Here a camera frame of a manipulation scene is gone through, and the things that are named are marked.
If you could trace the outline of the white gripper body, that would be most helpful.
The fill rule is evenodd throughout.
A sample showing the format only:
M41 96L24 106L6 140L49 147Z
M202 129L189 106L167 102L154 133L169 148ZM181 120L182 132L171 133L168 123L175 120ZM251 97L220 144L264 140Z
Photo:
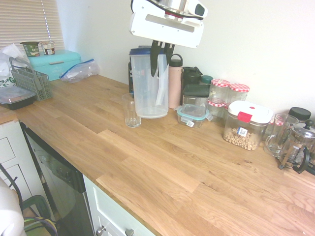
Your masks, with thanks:
M202 22L177 22L151 14L132 14L129 31L131 34L156 41L196 48L204 30Z

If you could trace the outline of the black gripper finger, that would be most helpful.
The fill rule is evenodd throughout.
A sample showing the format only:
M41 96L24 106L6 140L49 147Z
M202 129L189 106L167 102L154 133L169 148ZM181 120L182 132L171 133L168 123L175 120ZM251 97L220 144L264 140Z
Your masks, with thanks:
M164 45L163 53L166 55L167 64L170 63L174 48L175 48L175 45L171 43L165 43Z
M151 76L155 76L158 66L158 55L161 52L163 42L153 40L150 49Z

